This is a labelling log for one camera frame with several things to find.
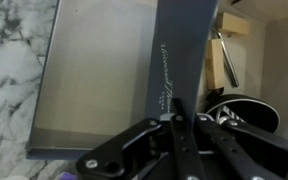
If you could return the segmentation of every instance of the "screw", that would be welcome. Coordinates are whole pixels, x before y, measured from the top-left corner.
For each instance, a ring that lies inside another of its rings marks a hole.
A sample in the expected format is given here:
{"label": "screw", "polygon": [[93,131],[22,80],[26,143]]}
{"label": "screw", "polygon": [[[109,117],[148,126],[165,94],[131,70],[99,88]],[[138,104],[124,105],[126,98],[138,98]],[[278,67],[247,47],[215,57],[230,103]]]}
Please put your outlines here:
{"label": "screw", "polygon": [[195,176],[189,176],[189,177],[187,177],[186,180],[199,180],[199,178],[197,178]]}
{"label": "screw", "polygon": [[200,116],[200,120],[201,120],[201,121],[206,121],[207,118],[206,118],[205,116]]}
{"label": "screw", "polygon": [[95,159],[92,159],[92,160],[89,160],[89,161],[86,161],[86,167],[89,168],[89,169],[93,169],[93,168],[96,168],[98,163]]}
{"label": "screw", "polygon": [[175,120],[177,120],[177,121],[183,121],[183,117],[182,117],[182,116],[175,116]]}
{"label": "screw", "polygon": [[265,179],[259,176],[253,176],[251,180],[265,180]]}
{"label": "screw", "polygon": [[232,126],[237,126],[237,122],[234,120],[230,120],[230,121],[228,121],[228,123]]}
{"label": "screw", "polygon": [[151,125],[151,126],[156,126],[156,125],[157,125],[157,122],[154,121],[154,120],[151,120],[151,121],[150,121],[150,125]]}

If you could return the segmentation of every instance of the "white marble surface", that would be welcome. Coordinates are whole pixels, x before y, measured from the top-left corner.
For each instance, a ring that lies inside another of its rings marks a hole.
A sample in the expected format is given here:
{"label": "white marble surface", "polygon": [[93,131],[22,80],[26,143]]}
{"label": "white marble surface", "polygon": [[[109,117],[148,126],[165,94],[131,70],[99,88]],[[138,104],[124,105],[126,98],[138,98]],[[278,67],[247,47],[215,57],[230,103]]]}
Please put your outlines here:
{"label": "white marble surface", "polygon": [[55,6],[0,0],[0,179],[54,179],[72,166],[25,157]]}

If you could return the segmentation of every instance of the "metal tool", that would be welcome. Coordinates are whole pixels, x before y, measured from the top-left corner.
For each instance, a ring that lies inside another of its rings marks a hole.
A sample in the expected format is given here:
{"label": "metal tool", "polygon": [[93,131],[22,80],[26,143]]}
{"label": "metal tool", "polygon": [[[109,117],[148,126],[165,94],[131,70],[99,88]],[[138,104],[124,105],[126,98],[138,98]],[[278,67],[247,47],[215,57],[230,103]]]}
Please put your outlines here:
{"label": "metal tool", "polygon": [[227,106],[222,105],[219,108],[217,108],[216,118],[215,118],[216,122],[218,124],[222,124],[224,121],[226,121],[228,119],[235,119],[237,121],[241,121],[241,122],[245,123],[245,121],[242,118],[240,118],[238,115],[236,115]]}
{"label": "metal tool", "polygon": [[237,76],[236,76],[236,73],[235,73],[235,70],[234,70],[234,66],[233,66],[230,54],[229,54],[229,52],[227,50],[227,47],[226,47],[226,44],[224,42],[224,38],[222,36],[222,33],[219,32],[218,30],[214,29],[214,28],[212,29],[212,31],[214,31],[216,36],[221,39],[223,52],[224,52],[224,55],[225,55],[224,64],[225,64],[227,73],[228,73],[228,75],[229,75],[229,77],[231,79],[232,86],[233,87],[238,87],[239,86],[238,79],[237,79]]}

